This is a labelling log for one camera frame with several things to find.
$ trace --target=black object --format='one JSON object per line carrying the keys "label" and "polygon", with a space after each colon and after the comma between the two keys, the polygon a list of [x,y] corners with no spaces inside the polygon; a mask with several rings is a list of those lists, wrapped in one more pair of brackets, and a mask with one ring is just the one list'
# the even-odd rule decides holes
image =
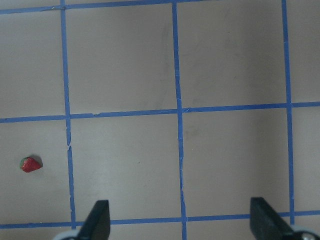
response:
{"label": "black object", "polygon": [[320,240],[309,231],[294,231],[263,197],[252,197],[250,229],[256,240]]}
{"label": "black object", "polygon": [[109,201],[97,201],[86,218],[77,237],[63,240],[108,240],[110,235]]}

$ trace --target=vertical blue tape strip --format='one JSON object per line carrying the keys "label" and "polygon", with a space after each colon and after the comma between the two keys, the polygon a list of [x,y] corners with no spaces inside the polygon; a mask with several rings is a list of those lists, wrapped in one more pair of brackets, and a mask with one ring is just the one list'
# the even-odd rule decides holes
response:
{"label": "vertical blue tape strip", "polygon": [[176,93],[177,118],[178,118],[178,148],[179,148],[179,178],[180,178],[182,240],[187,240],[187,215],[186,215],[186,204],[185,204],[185,197],[184,197],[184,178],[183,178],[184,132],[183,132],[183,109],[182,109],[181,88],[180,88],[177,3],[172,3],[172,26],[173,26],[175,93]]}
{"label": "vertical blue tape strip", "polygon": [[285,64],[285,89],[287,103],[287,132],[288,132],[288,167],[289,167],[289,208],[290,224],[295,224],[295,193],[294,193],[294,153],[293,153],[293,130],[292,130],[292,96],[289,57],[289,35],[287,1],[282,0],[282,25],[283,25],[283,47]]}
{"label": "vertical blue tape strip", "polygon": [[61,0],[61,38],[62,38],[62,61],[63,61],[63,84],[64,84],[64,107],[65,107],[65,124],[66,124],[66,144],[68,159],[68,176],[71,208],[71,228],[76,229],[76,207],[74,198],[74,167],[72,161],[71,148],[71,116],[69,103],[69,77],[68,77],[68,52],[67,52],[67,29],[66,29],[66,11],[64,9],[65,1]]}

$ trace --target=blue grid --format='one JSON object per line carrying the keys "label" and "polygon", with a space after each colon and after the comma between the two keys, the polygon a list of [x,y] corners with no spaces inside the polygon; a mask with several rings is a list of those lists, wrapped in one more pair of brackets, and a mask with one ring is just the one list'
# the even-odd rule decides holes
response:
{"label": "blue grid", "polygon": [[[60,5],[29,7],[16,9],[0,9],[0,15],[13,13],[32,13],[42,11],[59,10],[61,15],[61,41],[62,41],[62,61],[63,61],[63,83],[64,83],[64,104],[65,115],[46,115],[46,116],[23,116],[0,118],[0,124],[17,123],[17,122],[34,122],[34,121],[55,121],[65,120],[66,140],[68,145],[68,177],[71,216],[69,222],[47,222],[47,223],[23,223],[23,224],[0,224],[0,229],[19,229],[19,228],[47,228],[47,227],[71,227],[81,226],[83,222],[76,221],[76,208],[74,200],[74,179],[73,179],[73,160],[71,143],[71,119],[86,118],[108,118],[108,117],[125,117],[125,116],[146,116],[175,114],[178,120],[178,149],[179,149],[179,180],[180,180],[180,203],[181,217],[168,218],[139,218],[139,219],[122,219],[112,220],[112,225],[125,224],[147,224],[147,223],[182,223],[182,240],[187,240],[187,222],[197,221],[221,221],[221,220],[239,220],[249,219],[249,214],[233,215],[212,215],[212,216],[187,216],[186,205],[184,200],[184,183],[183,183],[183,159],[184,159],[184,142],[183,142],[183,114],[192,112],[219,112],[219,111],[242,111],[257,109],[286,109],[287,112],[287,140],[288,140],[288,169],[289,169],[289,212],[280,212],[282,217],[290,217],[290,223],[295,223],[296,216],[320,215],[320,210],[312,211],[295,211],[294,202],[294,166],[293,166],[293,127],[292,127],[292,109],[305,107],[320,107],[320,101],[316,102],[295,102],[291,99],[291,79],[290,79],[290,56],[289,56],[289,38],[288,38],[288,19],[287,19],[287,1],[281,0],[282,3],[282,25],[283,25],[283,46],[285,62],[285,85],[286,85],[286,102],[273,104],[252,104],[252,105],[230,105],[230,106],[207,106],[207,107],[182,107],[181,88],[180,88],[180,67],[179,67],[179,44],[178,44],[178,16],[177,3],[201,2],[202,0],[135,0],[120,2],[102,2],[102,3],[84,3],[84,4],[65,4],[65,0],[60,0]],[[120,6],[137,6],[137,5],[156,5],[172,4],[172,26],[173,26],[173,48],[174,48],[174,72],[176,88],[176,109],[161,110],[141,110],[141,111],[122,111],[122,112],[102,112],[99,114],[92,113],[70,113],[69,103],[69,78],[68,78],[68,52],[67,52],[67,31],[66,31],[66,10],[85,9],[85,8],[102,8],[102,7],[120,7]]]}

